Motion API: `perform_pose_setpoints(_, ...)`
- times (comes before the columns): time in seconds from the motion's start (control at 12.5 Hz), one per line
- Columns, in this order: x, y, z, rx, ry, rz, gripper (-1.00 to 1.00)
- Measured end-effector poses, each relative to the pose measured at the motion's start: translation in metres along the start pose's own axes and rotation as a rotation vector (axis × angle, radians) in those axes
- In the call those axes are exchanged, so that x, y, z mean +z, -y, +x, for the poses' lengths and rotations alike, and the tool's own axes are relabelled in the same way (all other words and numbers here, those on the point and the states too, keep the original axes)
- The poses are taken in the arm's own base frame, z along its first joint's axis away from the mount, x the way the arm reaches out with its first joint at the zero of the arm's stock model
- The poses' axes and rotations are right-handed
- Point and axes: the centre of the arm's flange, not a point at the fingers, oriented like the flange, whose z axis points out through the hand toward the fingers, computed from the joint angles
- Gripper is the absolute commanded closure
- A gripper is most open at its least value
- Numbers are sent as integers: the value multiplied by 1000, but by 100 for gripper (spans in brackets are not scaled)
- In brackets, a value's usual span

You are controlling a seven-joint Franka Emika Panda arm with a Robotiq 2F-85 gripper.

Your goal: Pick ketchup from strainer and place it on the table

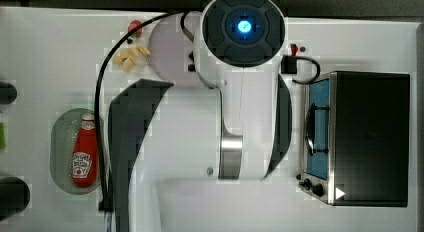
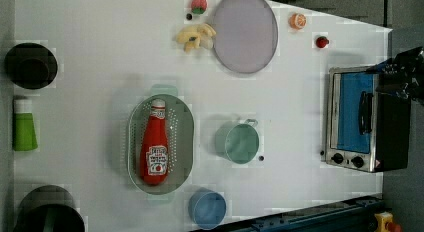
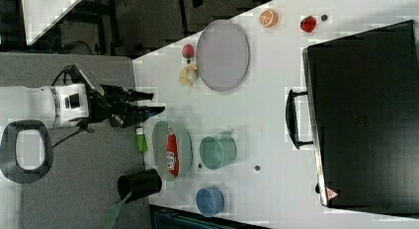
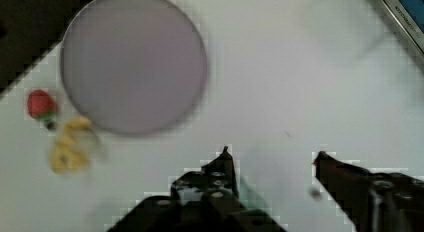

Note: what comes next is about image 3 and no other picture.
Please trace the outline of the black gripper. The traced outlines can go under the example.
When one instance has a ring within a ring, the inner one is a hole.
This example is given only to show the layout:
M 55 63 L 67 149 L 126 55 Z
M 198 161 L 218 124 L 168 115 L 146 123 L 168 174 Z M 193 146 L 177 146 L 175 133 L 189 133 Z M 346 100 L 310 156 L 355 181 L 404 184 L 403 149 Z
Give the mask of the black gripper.
M 153 93 L 138 92 L 134 89 L 124 89 L 119 86 L 103 85 L 104 94 L 97 90 L 87 92 L 89 116 L 86 123 L 110 120 L 112 127 L 128 127 L 135 125 L 137 120 L 148 120 L 165 111 L 164 107 L 141 106 L 134 107 L 131 103 L 151 101 Z

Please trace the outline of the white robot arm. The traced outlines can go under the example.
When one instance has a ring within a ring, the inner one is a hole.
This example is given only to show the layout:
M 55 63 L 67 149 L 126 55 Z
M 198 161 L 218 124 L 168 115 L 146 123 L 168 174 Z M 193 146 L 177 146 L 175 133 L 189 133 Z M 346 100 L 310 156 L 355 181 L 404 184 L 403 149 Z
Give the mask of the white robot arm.
M 138 107 L 135 101 L 153 99 L 150 93 L 83 84 L 1 89 L 1 175 L 16 184 L 34 183 L 53 165 L 49 131 L 76 126 L 90 131 L 91 123 L 108 120 L 112 126 L 140 124 L 165 111 Z

